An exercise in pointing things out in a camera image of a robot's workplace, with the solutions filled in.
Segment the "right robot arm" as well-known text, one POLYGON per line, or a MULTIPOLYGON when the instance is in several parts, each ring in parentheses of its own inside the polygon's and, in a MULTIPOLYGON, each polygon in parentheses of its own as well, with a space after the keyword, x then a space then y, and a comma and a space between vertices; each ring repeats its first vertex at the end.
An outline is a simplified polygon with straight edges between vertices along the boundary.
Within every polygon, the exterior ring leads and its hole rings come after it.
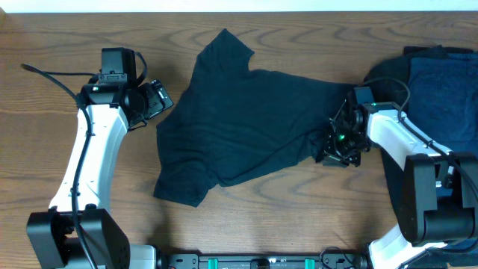
POLYGON ((418 129, 393 102, 347 102, 329 119, 325 161, 359 166, 376 144, 403 171, 397 225, 350 262, 352 268, 407 268, 434 253, 468 254, 477 239, 477 158, 455 153, 418 129))

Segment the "dark teal t-shirt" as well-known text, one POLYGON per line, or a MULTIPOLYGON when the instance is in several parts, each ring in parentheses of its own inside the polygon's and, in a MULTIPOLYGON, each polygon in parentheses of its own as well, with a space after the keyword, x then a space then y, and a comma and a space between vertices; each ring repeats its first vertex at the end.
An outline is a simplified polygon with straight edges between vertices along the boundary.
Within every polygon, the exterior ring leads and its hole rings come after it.
POLYGON ((252 70, 252 54, 223 30, 197 55, 188 88, 157 127, 155 197, 195 207, 216 186, 322 159, 352 85, 252 70))

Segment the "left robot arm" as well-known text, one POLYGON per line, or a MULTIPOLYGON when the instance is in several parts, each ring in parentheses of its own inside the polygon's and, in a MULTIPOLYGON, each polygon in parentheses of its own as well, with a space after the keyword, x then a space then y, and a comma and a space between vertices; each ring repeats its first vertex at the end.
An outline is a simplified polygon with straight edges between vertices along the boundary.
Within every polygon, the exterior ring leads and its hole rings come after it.
POLYGON ((26 231, 42 268, 158 268, 151 245, 130 244, 111 216, 111 186, 125 135, 171 108, 159 80, 139 87, 86 84, 78 98, 78 130, 65 176, 44 212, 26 231))

